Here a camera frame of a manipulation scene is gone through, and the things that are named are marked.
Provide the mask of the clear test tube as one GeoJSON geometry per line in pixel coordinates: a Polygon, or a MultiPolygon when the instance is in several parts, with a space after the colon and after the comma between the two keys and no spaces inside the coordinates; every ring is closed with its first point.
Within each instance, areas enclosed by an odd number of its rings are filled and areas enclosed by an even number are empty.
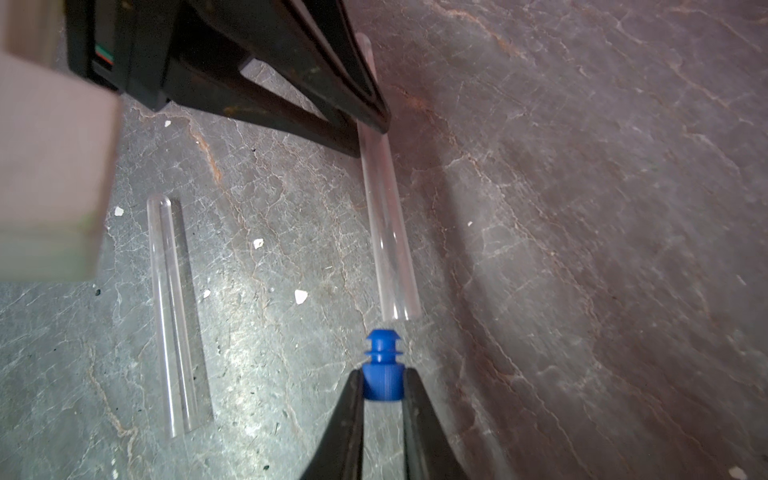
{"type": "Polygon", "coordinates": [[[388,136],[357,123],[382,319],[422,316],[388,136]]]}
{"type": "Polygon", "coordinates": [[[146,207],[164,427],[173,439],[212,421],[211,393],[181,205],[152,194],[146,207]]]}

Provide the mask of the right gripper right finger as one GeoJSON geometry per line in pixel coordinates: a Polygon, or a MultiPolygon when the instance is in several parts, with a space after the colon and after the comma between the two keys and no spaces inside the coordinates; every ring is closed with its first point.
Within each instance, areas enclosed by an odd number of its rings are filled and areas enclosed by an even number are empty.
{"type": "Polygon", "coordinates": [[[468,479],[414,368],[403,377],[403,434],[407,479],[468,479]]]}

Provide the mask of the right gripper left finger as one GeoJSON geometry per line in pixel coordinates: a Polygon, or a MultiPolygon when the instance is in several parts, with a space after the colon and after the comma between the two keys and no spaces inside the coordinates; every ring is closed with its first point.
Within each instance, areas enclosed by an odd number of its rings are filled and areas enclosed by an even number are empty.
{"type": "Polygon", "coordinates": [[[364,381],[353,370],[301,479],[360,480],[363,468],[364,381]]]}

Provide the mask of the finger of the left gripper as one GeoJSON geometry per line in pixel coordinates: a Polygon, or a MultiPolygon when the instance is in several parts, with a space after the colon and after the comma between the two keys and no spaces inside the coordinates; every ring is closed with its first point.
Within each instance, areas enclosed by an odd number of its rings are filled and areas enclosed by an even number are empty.
{"type": "Polygon", "coordinates": [[[169,62],[164,90],[173,102],[302,137],[350,157],[360,155],[356,127],[334,125],[247,79],[252,58],[180,56],[169,62]]]}
{"type": "Polygon", "coordinates": [[[341,1],[193,1],[201,19],[297,88],[379,133],[391,113],[341,1]]]}

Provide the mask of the blue stopper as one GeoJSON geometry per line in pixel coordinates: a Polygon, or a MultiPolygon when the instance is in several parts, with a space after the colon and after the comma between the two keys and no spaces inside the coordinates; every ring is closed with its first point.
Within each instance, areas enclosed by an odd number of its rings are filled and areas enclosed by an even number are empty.
{"type": "Polygon", "coordinates": [[[362,365],[364,398],[369,401],[396,402],[404,397],[405,366],[398,361],[401,352],[394,330],[375,329],[369,336],[369,361],[362,365]]]}

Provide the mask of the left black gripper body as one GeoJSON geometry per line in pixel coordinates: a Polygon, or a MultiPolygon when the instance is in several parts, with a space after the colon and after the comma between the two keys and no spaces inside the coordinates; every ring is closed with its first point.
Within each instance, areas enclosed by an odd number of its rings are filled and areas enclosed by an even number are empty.
{"type": "Polygon", "coordinates": [[[69,69],[153,111],[222,111],[225,77],[252,60],[192,1],[70,0],[64,15],[69,69]]]}

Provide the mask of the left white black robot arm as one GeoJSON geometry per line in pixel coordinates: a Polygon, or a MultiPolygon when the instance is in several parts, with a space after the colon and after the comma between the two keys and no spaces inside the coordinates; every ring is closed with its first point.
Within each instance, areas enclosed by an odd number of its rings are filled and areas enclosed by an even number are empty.
{"type": "Polygon", "coordinates": [[[123,95],[353,157],[359,124],[391,121],[340,1],[5,1],[3,280],[94,274],[123,95]]]}

